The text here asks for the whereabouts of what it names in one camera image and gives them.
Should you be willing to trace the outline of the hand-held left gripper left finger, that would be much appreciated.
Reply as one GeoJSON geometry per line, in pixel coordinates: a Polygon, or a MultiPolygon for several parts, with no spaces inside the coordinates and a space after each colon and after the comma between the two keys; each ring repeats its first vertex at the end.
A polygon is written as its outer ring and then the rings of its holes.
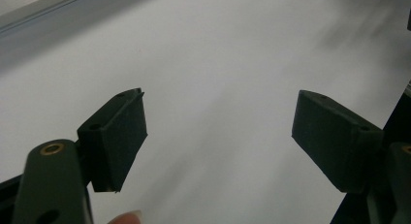
{"type": "Polygon", "coordinates": [[[78,129],[95,192],[119,192],[147,137],[143,92],[114,95],[78,129]]]}

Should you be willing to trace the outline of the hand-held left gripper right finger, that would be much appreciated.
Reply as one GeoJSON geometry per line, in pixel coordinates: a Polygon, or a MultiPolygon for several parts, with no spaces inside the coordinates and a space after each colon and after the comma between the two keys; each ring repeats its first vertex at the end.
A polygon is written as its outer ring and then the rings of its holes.
{"type": "Polygon", "coordinates": [[[364,191],[383,137],[383,130],[332,98],[299,92],[292,138],[339,191],[364,191]]]}

